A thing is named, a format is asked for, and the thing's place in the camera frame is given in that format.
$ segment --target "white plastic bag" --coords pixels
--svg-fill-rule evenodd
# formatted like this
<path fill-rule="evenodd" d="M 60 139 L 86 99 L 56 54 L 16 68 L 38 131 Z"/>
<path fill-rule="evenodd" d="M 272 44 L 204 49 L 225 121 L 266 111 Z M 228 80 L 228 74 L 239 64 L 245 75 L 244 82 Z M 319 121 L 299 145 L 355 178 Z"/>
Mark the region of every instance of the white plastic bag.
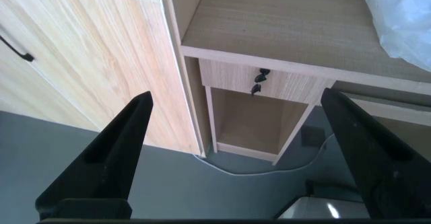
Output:
<path fill-rule="evenodd" d="M 431 72 L 431 0 L 365 1 L 387 54 Z"/>

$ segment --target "desk surface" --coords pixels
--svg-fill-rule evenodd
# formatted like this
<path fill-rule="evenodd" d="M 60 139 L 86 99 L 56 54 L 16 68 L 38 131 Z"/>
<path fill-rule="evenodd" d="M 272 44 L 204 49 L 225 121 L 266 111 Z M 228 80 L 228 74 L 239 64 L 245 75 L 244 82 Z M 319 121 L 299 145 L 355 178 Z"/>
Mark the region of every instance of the desk surface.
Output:
<path fill-rule="evenodd" d="M 392 59 L 382 49 L 364 0 L 201 0 L 183 38 L 183 52 L 213 60 L 226 52 L 237 59 L 248 56 L 243 61 L 274 59 L 277 67 L 283 67 L 280 62 L 289 68 L 301 64 L 302 70 L 316 69 L 315 75 L 338 80 L 350 78 L 338 74 L 354 72 L 362 83 L 364 75 L 421 82 L 401 90 L 421 87 L 418 93 L 431 94 L 431 73 Z"/>

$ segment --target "wooden cabinet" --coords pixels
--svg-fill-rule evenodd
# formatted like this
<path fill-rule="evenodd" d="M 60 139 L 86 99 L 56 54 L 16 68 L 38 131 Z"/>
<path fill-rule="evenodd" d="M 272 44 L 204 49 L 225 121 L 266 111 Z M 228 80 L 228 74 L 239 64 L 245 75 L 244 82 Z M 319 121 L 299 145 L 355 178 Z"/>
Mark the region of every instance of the wooden cabinet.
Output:
<path fill-rule="evenodd" d="M 99 130 L 28 62 L 2 42 L 0 55 L 0 110 Z"/>
<path fill-rule="evenodd" d="M 200 62 L 214 149 L 277 163 L 326 87 L 373 116 L 431 125 L 431 73 L 388 56 L 364 0 L 200 0 L 181 49 Z M 266 98 L 252 98 L 260 68 Z"/>
<path fill-rule="evenodd" d="M 35 72 L 98 129 L 150 90 L 145 142 L 200 154 L 162 0 L 0 0 L 0 13 Z"/>

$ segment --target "desk drawer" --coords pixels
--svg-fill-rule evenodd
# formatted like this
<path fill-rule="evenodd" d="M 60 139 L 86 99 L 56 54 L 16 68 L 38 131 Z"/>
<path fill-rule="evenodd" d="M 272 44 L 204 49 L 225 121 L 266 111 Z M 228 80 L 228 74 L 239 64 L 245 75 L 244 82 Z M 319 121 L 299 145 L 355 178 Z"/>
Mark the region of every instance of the desk drawer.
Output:
<path fill-rule="evenodd" d="M 204 86 L 248 94 L 255 84 L 255 77 L 260 74 L 256 67 L 219 61 L 199 59 L 199 65 Z M 261 92 L 256 95 L 320 105 L 323 90 L 334 83 L 332 79 L 271 70 L 267 80 L 261 82 Z"/>

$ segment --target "cabinet door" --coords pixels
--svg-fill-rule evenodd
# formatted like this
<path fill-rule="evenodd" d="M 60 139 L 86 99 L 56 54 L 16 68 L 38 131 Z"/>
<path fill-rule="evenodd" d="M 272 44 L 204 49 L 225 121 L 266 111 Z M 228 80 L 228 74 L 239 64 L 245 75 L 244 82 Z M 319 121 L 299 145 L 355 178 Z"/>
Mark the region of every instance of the cabinet door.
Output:
<path fill-rule="evenodd" d="M 0 110 L 99 130 L 25 60 L 0 42 Z"/>
<path fill-rule="evenodd" d="M 150 90 L 145 142 L 199 153 L 161 0 L 0 0 L 0 13 L 32 66 L 97 127 Z"/>

